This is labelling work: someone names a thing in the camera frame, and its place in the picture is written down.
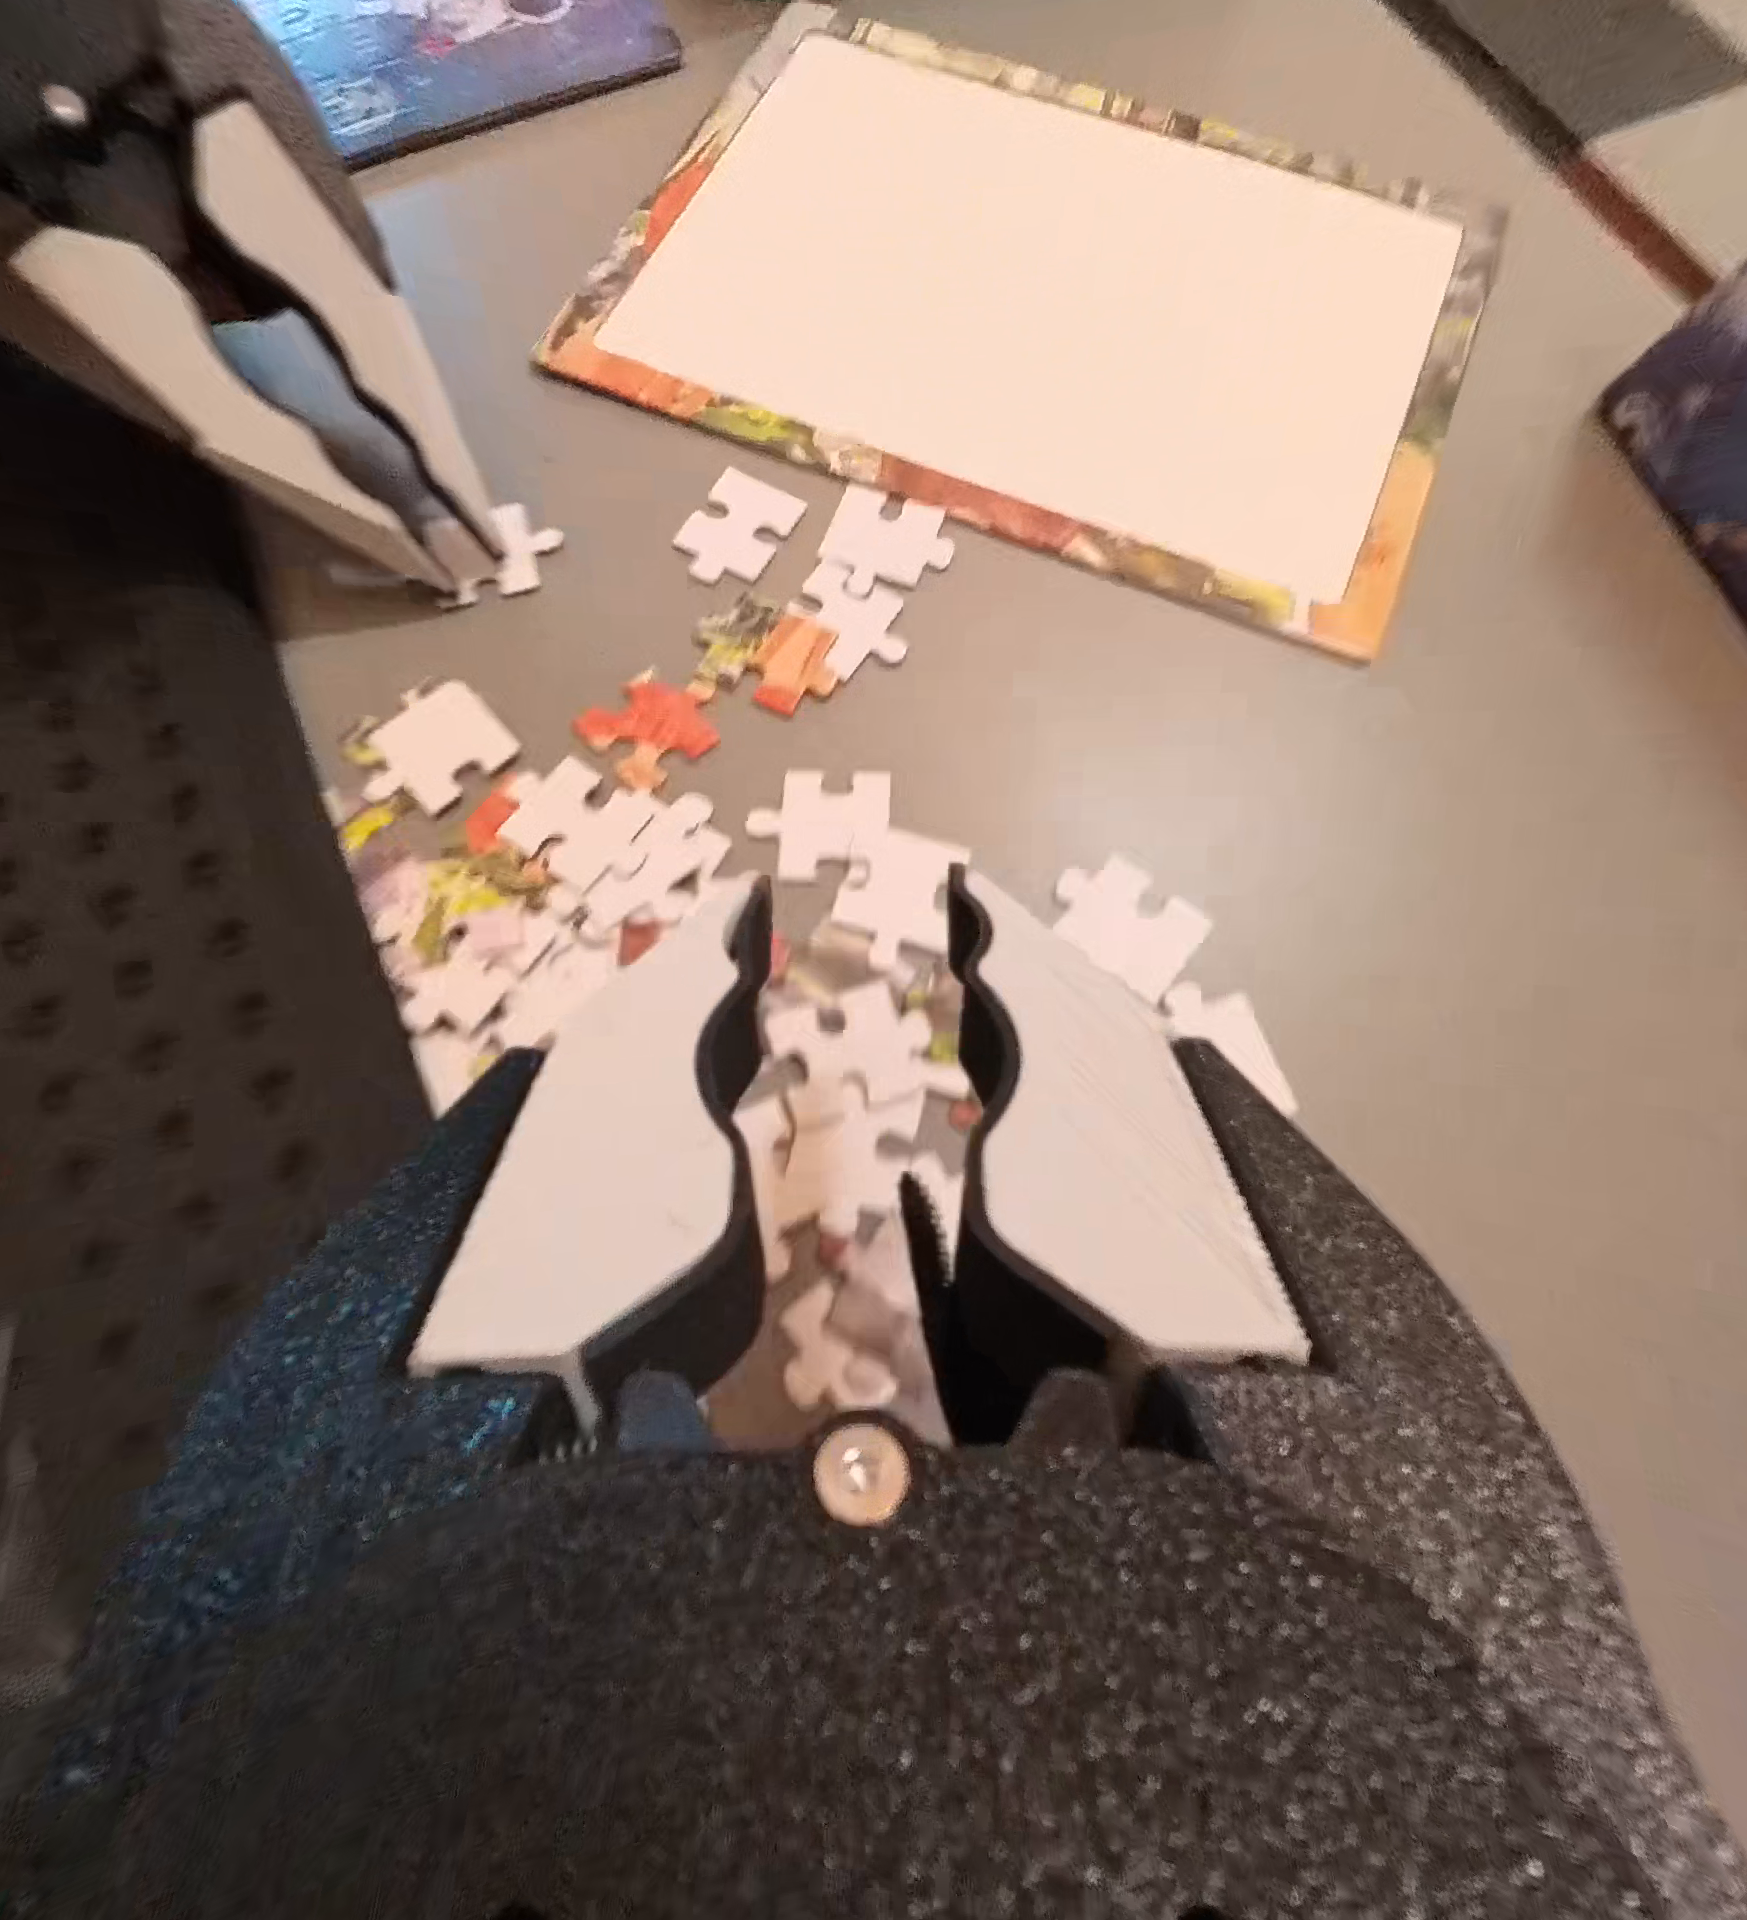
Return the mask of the grey desk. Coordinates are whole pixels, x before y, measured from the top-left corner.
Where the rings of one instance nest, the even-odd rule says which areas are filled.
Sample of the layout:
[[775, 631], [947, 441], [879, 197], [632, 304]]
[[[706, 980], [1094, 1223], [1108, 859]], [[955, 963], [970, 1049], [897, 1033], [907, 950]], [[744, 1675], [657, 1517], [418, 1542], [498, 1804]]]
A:
[[672, 785], [730, 870], [785, 770], [1042, 916], [1119, 851], [1214, 918], [1297, 1124], [1500, 1350], [1747, 1847], [1747, 641], [1588, 418], [1674, 313], [1375, 3], [873, 3], [1509, 212], [1389, 641], [1359, 667], [970, 531], [909, 655]]

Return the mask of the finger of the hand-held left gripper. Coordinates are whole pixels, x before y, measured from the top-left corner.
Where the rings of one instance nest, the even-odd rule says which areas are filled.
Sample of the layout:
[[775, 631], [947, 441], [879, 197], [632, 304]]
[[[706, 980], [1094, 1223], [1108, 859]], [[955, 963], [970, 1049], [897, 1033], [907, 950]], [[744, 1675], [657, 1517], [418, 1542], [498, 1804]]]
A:
[[399, 514], [332, 464], [302, 418], [234, 370], [190, 294], [155, 255], [91, 231], [38, 231], [8, 264], [179, 425], [205, 464], [357, 560], [443, 594], [457, 587]]
[[190, 125], [190, 191], [240, 268], [285, 297], [356, 400], [403, 441], [457, 534], [445, 554], [501, 562], [494, 503], [379, 230], [305, 100], [234, 94]]

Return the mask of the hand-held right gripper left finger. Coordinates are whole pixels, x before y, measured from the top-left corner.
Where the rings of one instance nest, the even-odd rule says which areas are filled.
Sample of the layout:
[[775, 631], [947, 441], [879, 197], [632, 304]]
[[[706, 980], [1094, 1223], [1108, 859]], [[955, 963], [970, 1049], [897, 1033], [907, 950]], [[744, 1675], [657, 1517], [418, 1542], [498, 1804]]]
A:
[[409, 1349], [417, 1379], [553, 1380], [596, 1425], [640, 1372], [706, 1394], [764, 1307], [735, 1124], [763, 1066], [764, 875], [716, 881], [553, 1038]]

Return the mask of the animal jigsaw puzzle board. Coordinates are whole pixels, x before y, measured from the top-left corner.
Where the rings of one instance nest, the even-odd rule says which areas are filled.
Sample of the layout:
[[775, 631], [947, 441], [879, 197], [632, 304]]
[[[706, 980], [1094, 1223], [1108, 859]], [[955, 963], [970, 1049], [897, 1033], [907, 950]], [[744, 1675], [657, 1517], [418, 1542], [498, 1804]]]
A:
[[1505, 214], [791, 3], [548, 378], [1370, 661]]

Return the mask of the space jigsaw puzzle board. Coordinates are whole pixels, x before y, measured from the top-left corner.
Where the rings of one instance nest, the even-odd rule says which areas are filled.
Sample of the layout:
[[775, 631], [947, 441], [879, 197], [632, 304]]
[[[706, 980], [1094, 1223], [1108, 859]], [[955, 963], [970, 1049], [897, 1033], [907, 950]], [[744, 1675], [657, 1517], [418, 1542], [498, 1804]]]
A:
[[665, 76], [653, 2], [250, 2], [350, 169]]

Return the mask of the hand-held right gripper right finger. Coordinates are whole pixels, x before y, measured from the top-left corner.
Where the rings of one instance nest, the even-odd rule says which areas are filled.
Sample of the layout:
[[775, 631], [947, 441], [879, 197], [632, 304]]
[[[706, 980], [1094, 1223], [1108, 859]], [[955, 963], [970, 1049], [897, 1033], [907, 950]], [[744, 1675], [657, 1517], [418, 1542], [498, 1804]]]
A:
[[977, 1104], [944, 1229], [944, 1419], [1029, 1439], [1215, 1440], [1224, 1390], [1331, 1358], [1193, 1073], [1133, 995], [976, 868], [944, 887]]

